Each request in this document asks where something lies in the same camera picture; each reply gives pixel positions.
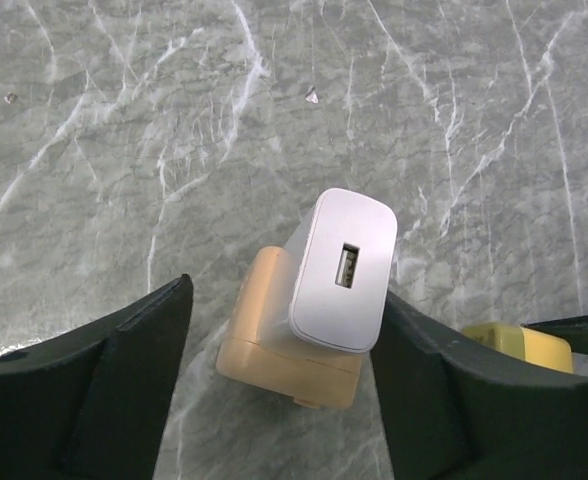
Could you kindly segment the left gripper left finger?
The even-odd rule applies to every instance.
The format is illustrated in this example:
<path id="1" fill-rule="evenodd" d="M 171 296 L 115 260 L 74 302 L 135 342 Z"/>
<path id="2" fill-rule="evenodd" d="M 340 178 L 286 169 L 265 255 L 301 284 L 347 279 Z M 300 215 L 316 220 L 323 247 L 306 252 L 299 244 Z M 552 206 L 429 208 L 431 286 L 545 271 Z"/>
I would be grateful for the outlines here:
<path id="1" fill-rule="evenodd" d="M 184 275 L 0 356 L 0 479 L 151 478 L 192 307 Z"/>

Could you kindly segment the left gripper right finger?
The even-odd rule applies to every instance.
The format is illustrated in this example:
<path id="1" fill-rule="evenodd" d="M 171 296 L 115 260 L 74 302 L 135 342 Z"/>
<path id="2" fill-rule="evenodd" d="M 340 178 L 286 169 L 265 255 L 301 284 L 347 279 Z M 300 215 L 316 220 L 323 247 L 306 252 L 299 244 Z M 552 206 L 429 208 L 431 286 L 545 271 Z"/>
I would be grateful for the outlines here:
<path id="1" fill-rule="evenodd" d="M 371 353 L 397 479 L 588 479 L 588 377 L 505 355 L 389 294 Z"/>

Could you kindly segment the yellow plug adapter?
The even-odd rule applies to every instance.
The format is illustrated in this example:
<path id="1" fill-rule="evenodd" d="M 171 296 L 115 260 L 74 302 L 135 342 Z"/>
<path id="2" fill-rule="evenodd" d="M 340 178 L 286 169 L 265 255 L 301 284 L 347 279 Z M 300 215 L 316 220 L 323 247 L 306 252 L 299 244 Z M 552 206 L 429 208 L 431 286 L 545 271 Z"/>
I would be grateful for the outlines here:
<path id="1" fill-rule="evenodd" d="M 571 346 L 562 338 L 498 322 L 470 325 L 461 333 L 488 348 L 527 363 L 574 373 Z"/>

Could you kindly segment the peach cube socket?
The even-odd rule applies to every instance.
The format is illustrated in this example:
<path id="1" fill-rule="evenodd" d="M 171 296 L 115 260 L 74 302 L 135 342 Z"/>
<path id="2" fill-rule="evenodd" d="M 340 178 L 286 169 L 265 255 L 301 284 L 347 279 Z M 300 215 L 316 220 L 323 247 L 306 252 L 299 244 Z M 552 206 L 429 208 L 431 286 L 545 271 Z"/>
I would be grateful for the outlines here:
<path id="1" fill-rule="evenodd" d="M 254 258 L 241 284 L 216 369 L 227 378 L 288 396 L 302 406 L 346 409 L 354 401 L 362 355 L 300 358 L 259 342 L 259 327 L 270 313 L 269 293 L 284 254 L 282 248 L 268 246 Z"/>

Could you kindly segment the white usb charger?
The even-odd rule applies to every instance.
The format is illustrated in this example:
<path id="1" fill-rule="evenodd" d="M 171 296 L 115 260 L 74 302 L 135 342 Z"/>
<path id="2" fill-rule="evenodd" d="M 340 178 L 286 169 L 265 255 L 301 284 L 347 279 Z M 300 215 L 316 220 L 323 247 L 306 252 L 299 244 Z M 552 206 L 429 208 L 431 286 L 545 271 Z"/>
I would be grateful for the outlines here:
<path id="1" fill-rule="evenodd" d="M 260 342 L 293 356 L 369 352 L 381 328 L 397 229 L 387 205 L 341 188 L 324 191 L 278 256 Z"/>

